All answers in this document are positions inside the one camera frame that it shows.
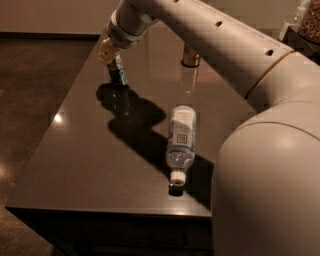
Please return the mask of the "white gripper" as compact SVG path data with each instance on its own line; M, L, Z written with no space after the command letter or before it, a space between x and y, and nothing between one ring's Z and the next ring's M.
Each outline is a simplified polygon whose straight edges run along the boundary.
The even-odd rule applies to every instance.
M134 7L129 0L120 0L106 26L109 38L101 42L98 59L103 64L111 63L120 54L120 49L136 44L157 21L157 18Z

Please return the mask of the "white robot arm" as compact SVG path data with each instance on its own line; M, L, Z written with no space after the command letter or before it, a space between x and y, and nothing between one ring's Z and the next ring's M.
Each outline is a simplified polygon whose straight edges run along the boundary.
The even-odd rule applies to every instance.
M120 0L99 57L164 22L256 110L212 178L215 256L320 256L320 67L200 0Z

